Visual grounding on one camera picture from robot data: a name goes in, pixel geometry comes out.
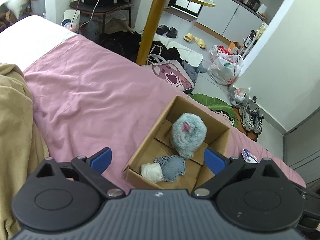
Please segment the tissue pack blue pink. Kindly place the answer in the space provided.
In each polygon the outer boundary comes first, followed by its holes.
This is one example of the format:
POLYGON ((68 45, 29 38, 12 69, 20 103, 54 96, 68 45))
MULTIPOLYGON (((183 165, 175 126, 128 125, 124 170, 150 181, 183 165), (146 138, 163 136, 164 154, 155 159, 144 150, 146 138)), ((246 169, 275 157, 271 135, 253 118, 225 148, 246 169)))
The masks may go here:
POLYGON ((241 155, 245 162, 252 163, 252 164, 258 164, 259 160, 247 149, 243 149, 241 152, 241 155))

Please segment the grey fluffy plush toy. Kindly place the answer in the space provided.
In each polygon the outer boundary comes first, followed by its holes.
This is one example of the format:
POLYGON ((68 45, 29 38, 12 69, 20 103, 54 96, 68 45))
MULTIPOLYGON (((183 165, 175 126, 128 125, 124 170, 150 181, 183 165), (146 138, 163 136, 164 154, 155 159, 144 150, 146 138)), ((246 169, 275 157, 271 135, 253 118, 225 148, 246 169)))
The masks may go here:
POLYGON ((198 115, 183 113, 172 124, 170 142, 180 157, 191 159, 206 134, 207 127, 198 115))

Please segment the white rolled towel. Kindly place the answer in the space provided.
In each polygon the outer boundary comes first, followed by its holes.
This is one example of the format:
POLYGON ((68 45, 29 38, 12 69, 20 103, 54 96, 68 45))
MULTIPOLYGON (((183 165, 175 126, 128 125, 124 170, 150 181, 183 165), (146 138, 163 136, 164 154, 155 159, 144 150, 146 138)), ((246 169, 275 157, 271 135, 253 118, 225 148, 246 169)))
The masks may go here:
POLYGON ((140 167, 141 175, 153 182, 157 183, 163 180, 162 168, 159 163, 147 163, 140 167))

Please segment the grey sneaker left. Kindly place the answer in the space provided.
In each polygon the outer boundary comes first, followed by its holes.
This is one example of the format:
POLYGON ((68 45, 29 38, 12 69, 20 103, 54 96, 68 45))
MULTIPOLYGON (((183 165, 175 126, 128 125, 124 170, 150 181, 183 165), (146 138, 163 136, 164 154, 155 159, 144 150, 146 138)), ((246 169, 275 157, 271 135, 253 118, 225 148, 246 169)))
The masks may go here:
POLYGON ((254 130, 255 116, 252 115, 250 104, 243 105, 239 108, 240 121, 244 129, 248 132, 254 130))

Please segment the grey sneaker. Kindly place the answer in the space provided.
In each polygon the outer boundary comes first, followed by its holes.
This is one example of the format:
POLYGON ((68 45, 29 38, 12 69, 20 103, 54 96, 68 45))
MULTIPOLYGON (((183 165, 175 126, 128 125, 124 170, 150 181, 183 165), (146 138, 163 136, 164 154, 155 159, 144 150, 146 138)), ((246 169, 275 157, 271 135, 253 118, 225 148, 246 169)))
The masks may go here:
POLYGON ((264 120, 264 114, 261 112, 259 108, 253 110, 253 117, 254 117, 254 133, 261 134, 262 133, 262 123, 264 120))
POLYGON ((255 116, 252 115, 250 104, 243 105, 239 108, 240 121, 244 129, 248 132, 254 130, 255 116))

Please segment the green leaf cartoon rug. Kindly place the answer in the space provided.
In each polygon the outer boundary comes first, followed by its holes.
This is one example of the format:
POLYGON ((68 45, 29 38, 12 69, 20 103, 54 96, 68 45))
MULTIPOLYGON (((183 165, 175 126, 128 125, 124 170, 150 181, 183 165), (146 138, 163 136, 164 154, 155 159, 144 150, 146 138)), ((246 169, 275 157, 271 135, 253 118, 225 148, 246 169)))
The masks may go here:
POLYGON ((238 119, 234 108, 226 102, 219 98, 212 98, 204 94, 190 94, 189 96, 196 102, 206 106, 212 112, 226 117, 233 127, 238 127, 238 119))

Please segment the grey sneaker right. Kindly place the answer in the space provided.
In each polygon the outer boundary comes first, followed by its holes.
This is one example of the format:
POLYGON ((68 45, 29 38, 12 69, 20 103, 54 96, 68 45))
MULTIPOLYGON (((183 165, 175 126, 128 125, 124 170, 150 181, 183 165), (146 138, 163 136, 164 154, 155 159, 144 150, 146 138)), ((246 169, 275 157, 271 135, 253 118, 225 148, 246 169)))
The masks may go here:
POLYGON ((261 112, 259 108, 253 110, 253 117, 254 117, 254 133, 261 134, 262 133, 262 123, 264 120, 264 114, 261 112))

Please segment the pink bed sheet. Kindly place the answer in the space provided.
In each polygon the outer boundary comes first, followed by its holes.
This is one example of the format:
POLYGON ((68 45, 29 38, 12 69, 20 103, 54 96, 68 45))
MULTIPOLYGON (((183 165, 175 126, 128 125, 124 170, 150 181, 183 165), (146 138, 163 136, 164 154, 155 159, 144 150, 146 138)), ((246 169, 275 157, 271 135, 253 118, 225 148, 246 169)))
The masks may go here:
POLYGON ((104 147, 112 163, 104 177, 125 192, 123 169, 160 114, 185 94, 152 72, 81 35, 44 54, 24 72, 34 120, 58 162, 104 147))

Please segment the grey fuzzy floor cloth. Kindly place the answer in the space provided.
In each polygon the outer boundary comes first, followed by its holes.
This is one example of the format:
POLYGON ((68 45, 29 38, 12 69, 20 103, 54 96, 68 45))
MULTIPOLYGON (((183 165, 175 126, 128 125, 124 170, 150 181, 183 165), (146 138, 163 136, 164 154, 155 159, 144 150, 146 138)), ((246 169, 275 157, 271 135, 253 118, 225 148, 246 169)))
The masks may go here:
POLYGON ((196 81, 198 78, 198 75, 200 73, 205 73, 207 71, 206 68, 202 64, 200 64, 198 67, 194 67, 191 64, 189 64, 187 61, 182 61, 182 67, 185 70, 185 72, 188 74, 190 79, 192 80, 193 84, 196 85, 196 81))

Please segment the pink bear tote bag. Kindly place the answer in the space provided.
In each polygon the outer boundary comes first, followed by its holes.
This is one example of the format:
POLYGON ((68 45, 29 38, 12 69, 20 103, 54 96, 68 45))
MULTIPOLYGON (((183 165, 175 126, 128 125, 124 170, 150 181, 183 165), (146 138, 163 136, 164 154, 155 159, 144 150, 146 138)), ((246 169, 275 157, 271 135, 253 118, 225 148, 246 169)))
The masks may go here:
POLYGON ((161 55, 162 52, 163 49, 160 45, 154 45, 148 54, 148 64, 143 67, 172 87, 190 92, 195 87, 190 76, 177 60, 166 60, 161 55))

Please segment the white floor towel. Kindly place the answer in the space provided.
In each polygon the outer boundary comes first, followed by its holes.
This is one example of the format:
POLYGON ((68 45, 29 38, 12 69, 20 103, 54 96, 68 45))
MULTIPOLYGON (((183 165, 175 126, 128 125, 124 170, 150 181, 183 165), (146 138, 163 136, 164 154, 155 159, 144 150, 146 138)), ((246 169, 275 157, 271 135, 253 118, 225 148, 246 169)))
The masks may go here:
POLYGON ((180 54, 181 59, 187 61, 190 65, 194 67, 198 67, 203 60, 202 54, 192 49, 189 49, 188 47, 181 45, 180 43, 170 38, 166 40, 165 45, 168 49, 176 48, 180 54))

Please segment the yellow slipper right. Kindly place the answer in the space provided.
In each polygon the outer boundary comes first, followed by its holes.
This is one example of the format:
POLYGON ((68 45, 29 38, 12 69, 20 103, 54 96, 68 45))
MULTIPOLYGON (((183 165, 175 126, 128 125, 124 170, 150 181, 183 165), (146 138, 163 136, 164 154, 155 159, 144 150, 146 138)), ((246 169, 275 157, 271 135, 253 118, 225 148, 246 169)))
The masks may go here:
POLYGON ((195 38, 194 38, 194 41, 195 41, 195 43, 197 44, 197 46, 200 47, 201 49, 206 49, 206 48, 207 48, 206 43, 204 42, 203 39, 200 39, 200 38, 198 38, 198 37, 195 37, 195 38))

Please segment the yellow slipper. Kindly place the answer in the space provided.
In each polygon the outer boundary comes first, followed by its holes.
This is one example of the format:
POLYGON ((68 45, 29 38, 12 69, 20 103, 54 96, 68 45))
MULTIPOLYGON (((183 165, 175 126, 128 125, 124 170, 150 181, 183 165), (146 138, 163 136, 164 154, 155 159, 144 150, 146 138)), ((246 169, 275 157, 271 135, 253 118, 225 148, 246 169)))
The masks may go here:
POLYGON ((188 34, 184 35, 183 39, 184 39, 185 41, 187 41, 187 42, 192 42, 193 39, 194 39, 194 35, 191 34, 191 33, 188 33, 188 34))
POLYGON ((200 39, 200 38, 198 38, 198 37, 195 37, 195 38, 194 38, 194 41, 195 41, 195 43, 197 44, 197 46, 200 47, 201 49, 206 49, 206 48, 207 48, 206 43, 204 42, 203 39, 200 39))

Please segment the black clothes pile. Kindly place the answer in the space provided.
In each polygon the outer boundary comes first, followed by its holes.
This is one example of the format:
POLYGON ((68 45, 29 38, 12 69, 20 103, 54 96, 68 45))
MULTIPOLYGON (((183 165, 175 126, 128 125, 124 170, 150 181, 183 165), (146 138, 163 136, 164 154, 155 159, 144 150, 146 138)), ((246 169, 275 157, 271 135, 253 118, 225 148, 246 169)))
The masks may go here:
POLYGON ((149 51, 148 61, 156 63, 164 60, 176 60, 181 65, 183 64, 183 61, 177 48, 173 47, 168 49, 162 42, 153 41, 151 49, 149 51))

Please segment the black chair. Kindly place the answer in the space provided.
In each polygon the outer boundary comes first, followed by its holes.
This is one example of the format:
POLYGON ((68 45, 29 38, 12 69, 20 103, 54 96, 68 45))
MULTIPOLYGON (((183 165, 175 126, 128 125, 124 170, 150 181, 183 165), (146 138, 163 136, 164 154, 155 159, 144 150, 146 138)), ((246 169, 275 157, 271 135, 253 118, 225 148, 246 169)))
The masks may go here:
POLYGON ((134 4, 131 2, 123 2, 116 5, 107 5, 103 7, 97 7, 96 9, 94 9, 93 5, 88 5, 82 2, 80 2, 79 4, 77 2, 71 2, 69 6, 71 9, 80 10, 80 12, 84 14, 93 13, 93 15, 102 15, 103 16, 103 26, 101 29, 102 33, 105 32, 106 15, 114 11, 128 10, 129 26, 131 26, 131 8, 134 6, 134 4))

